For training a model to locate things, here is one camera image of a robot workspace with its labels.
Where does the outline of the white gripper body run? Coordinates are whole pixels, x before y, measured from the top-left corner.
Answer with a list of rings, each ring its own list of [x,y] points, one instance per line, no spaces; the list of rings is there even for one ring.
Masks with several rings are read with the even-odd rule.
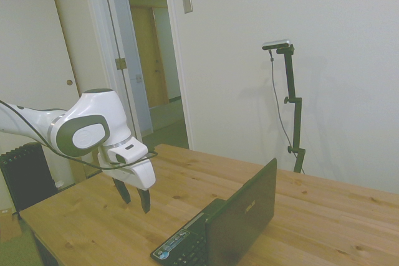
[[[106,161],[106,155],[103,153],[98,154],[98,161],[100,167],[103,168],[103,172],[115,179],[123,181],[129,185],[135,186],[146,190],[154,185],[156,178],[153,170],[153,166],[149,159],[142,162],[137,162],[139,159],[146,158],[147,150],[136,151],[136,150],[108,150],[109,158],[116,158],[117,155],[125,159],[125,163],[130,164],[122,168],[116,169],[115,165],[111,165],[110,162]]]

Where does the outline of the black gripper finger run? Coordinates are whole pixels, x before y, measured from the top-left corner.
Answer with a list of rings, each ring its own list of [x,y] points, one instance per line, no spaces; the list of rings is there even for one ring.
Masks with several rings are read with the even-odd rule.
[[[119,195],[121,195],[125,204],[129,204],[131,202],[131,198],[130,198],[129,191],[128,191],[125,183],[123,181],[120,181],[115,178],[113,178],[113,182],[114,182],[115,187],[117,188]]]
[[[137,188],[138,195],[140,196],[141,206],[144,213],[148,213],[151,208],[150,191]]]

